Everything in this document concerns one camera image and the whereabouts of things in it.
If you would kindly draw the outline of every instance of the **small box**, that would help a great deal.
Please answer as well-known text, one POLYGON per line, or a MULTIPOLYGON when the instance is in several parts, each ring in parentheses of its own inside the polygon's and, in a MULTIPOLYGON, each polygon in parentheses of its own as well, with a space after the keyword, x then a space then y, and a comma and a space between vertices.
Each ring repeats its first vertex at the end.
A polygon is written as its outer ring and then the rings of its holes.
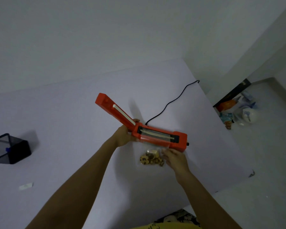
POLYGON ((28 141, 10 136, 8 133, 0 136, 0 163, 15 164, 31 154, 28 141))

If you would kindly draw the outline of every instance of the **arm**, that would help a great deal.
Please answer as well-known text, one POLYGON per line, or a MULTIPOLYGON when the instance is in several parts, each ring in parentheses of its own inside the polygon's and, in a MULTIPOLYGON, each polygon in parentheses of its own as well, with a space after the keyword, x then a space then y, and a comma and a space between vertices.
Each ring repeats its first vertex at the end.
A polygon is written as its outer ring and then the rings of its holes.
POLYGON ((26 229, 80 229, 98 194, 109 160, 119 146, 136 141, 126 126, 118 130, 47 201, 26 229))
POLYGON ((176 179, 184 189, 203 229, 241 229, 191 173, 183 153, 174 149, 166 149, 162 153, 168 166, 175 171, 176 179))

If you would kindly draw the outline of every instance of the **forearm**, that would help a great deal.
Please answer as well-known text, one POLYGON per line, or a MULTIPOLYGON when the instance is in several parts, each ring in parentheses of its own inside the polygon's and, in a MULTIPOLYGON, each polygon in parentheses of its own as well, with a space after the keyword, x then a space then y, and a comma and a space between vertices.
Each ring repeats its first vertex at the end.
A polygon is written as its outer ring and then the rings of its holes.
POLYGON ((99 191, 109 160, 117 148, 109 138, 47 201, 28 225, 31 228, 82 228, 99 191))
POLYGON ((193 174, 183 175, 179 179, 179 183, 183 187, 203 229, 241 229, 193 174))

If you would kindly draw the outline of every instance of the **black power cord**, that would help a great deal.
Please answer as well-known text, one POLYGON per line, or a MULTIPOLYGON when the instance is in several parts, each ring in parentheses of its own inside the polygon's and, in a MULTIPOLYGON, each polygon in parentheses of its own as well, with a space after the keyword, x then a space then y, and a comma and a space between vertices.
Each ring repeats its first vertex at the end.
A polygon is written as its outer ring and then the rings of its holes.
MULTIPOLYGON (((196 83, 196 82, 199 83, 199 80, 196 80, 195 82, 192 82, 192 83, 186 85, 185 88, 183 89, 183 91, 181 92, 181 94, 180 94, 176 99, 178 99, 178 98, 182 95, 182 93, 183 93, 184 90, 187 88, 187 86, 189 86, 189 85, 191 85, 191 84, 194 84, 194 83, 196 83)), ((153 118, 151 118, 150 120, 148 120, 148 121, 145 123, 145 125, 147 125, 148 122, 150 122, 152 119, 155 119, 156 117, 160 116, 160 115, 164 112, 164 110, 166 109, 166 107, 167 107, 170 103, 174 102, 175 100, 172 100, 171 102, 169 102, 169 103, 165 106, 165 108, 164 108, 158 115, 156 115, 155 117, 153 117, 153 118)))

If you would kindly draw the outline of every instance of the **white floor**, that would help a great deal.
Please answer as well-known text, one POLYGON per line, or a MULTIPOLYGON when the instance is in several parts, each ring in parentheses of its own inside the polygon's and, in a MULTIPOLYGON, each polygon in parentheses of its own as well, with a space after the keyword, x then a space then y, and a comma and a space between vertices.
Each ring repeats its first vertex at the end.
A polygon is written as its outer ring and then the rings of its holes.
POLYGON ((286 229, 286 103, 268 83, 247 90, 257 98, 259 121, 248 127, 235 123, 231 134, 255 176, 214 198, 243 229, 286 229))

